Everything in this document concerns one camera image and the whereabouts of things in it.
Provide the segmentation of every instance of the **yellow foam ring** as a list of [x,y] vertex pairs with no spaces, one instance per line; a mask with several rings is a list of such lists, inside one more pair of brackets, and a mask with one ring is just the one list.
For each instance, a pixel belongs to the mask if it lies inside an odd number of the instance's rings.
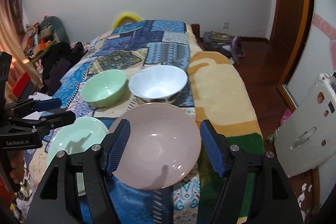
[[121,15],[119,15],[117,17],[117,19],[115,20],[112,29],[118,28],[122,25],[122,21],[125,19],[130,19],[133,20],[134,22],[139,22],[142,21],[142,19],[134,14],[131,13],[122,13]]

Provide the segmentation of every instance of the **bedspread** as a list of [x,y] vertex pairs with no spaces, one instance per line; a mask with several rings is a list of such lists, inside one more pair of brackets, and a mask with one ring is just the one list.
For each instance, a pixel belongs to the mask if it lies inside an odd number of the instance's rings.
[[[203,52],[191,27],[184,22],[146,20],[97,37],[83,59],[62,78],[62,86],[54,97],[61,98],[62,107],[72,110],[76,117],[98,117],[110,127],[115,118],[139,102],[128,91],[117,104],[95,109],[80,97],[85,82],[109,69],[123,70],[130,80],[140,70],[159,64],[174,65],[188,72],[188,83],[174,104],[193,116],[198,125],[209,119],[218,133],[229,137],[229,142],[249,152],[263,152],[260,128],[237,71],[221,54]],[[26,151],[25,161],[36,184],[47,168],[47,153],[58,131],[51,130],[45,136],[42,148]],[[138,190],[112,177],[108,188],[122,223],[191,224],[208,222],[223,184],[224,179],[214,173],[202,149],[190,174],[171,187]],[[240,222],[247,216],[251,186],[249,180]],[[81,199],[81,209],[89,223],[85,199]]]

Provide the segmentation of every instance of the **wooden door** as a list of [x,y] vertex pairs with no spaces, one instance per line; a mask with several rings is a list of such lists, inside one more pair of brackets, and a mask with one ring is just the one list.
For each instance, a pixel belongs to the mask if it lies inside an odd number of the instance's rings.
[[[280,69],[276,78],[280,79],[279,84],[284,83],[300,58],[311,23],[310,3],[311,0],[277,0],[270,44],[278,57],[276,62]],[[274,62],[274,56],[268,58]]]

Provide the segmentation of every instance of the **silver screw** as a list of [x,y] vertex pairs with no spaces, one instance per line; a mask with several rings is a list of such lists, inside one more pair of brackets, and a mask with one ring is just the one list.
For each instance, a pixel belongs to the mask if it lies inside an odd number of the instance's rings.
[[101,146],[99,144],[92,145],[92,147],[91,147],[91,149],[93,151],[98,151],[100,148],[101,148]]
[[236,145],[236,144],[232,144],[232,145],[230,145],[230,149],[231,149],[232,151],[239,151],[239,146]]
[[58,151],[57,154],[56,154],[56,156],[57,156],[58,158],[62,158],[64,155],[65,155],[65,152],[64,152],[63,150]]
[[266,152],[266,156],[269,157],[269,158],[273,158],[274,157],[274,153],[271,152],[271,151],[267,151]]

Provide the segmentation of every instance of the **pink bowl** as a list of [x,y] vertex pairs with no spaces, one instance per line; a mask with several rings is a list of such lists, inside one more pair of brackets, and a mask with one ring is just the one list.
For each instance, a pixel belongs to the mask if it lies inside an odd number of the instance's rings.
[[201,151],[201,135],[194,119],[182,109],[144,104],[115,120],[131,124],[131,135],[113,174],[128,186],[154,190],[175,184],[194,167]]

